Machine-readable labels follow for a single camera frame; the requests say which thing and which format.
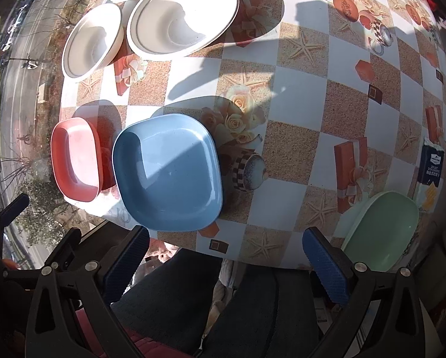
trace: pink cloth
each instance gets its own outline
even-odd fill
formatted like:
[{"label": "pink cloth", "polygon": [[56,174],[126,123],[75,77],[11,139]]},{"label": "pink cloth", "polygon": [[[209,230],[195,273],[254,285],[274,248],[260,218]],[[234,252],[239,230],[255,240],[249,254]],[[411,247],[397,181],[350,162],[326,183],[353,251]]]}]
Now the pink cloth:
[{"label": "pink cloth", "polygon": [[[102,346],[100,346],[97,336],[93,332],[84,308],[76,311],[76,315],[92,352],[100,358],[107,358],[107,354],[105,354]],[[142,337],[128,328],[124,327],[124,329],[132,342],[135,343],[135,346],[145,355],[145,358],[192,358],[188,354],[182,353],[181,351],[175,350],[160,342],[156,342],[151,338]]]}]

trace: silver bolt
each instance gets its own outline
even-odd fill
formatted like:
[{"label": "silver bolt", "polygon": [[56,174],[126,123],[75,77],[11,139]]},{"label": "silver bolt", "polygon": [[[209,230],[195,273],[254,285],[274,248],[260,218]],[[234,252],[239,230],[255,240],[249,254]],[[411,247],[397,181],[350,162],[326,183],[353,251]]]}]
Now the silver bolt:
[{"label": "silver bolt", "polygon": [[367,271],[367,265],[364,263],[356,263],[354,265],[354,267],[356,268],[356,271],[358,272],[365,272]]},{"label": "silver bolt", "polygon": [[401,268],[401,275],[403,275],[404,277],[409,277],[410,270],[408,270],[407,268]]},{"label": "silver bolt", "polygon": [[42,276],[47,276],[50,272],[52,272],[52,268],[50,266],[45,266],[41,270]]},{"label": "silver bolt", "polygon": [[94,271],[97,268],[97,262],[95,261],[89,261],[87,264],[85,264],[85,270],[86,271]]}]

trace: green dish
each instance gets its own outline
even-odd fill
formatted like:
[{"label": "green dish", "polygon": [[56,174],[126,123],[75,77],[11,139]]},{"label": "green dish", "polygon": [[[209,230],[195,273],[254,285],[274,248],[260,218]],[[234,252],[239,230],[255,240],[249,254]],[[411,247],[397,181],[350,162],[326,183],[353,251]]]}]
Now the green dish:
[{"label": "green dish", "polygon": [[388,271],[406,249],[418,221],[412,199],[395,191],[381,192],[367,201],[341,249],[353,263]]}]

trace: square blue dish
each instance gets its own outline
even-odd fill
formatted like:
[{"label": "square blue dish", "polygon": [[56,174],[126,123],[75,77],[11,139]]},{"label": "square blue dish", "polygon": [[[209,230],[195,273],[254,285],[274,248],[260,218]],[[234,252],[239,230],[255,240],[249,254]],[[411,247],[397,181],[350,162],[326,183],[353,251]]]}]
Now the square blue dish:
[{"label": "square blue dish", "polygon": [[112,153],[122,201],[142,226],[160,232],[203,229],[222,207],[212,137],[197,120],[165,114],[129,125]]}]

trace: black pants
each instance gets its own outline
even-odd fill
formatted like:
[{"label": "black pants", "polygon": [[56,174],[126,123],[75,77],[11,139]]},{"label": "black pants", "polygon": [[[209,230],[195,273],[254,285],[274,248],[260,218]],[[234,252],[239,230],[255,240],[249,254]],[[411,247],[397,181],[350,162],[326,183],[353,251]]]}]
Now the black pants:
[{"label": "black pants", "polygon": [[[112,305],[122,325],[187,354],[200,346],[222,260],[181,249]],[[304,358],[318,343],[309,274],[249,265],[204,358]]]}]

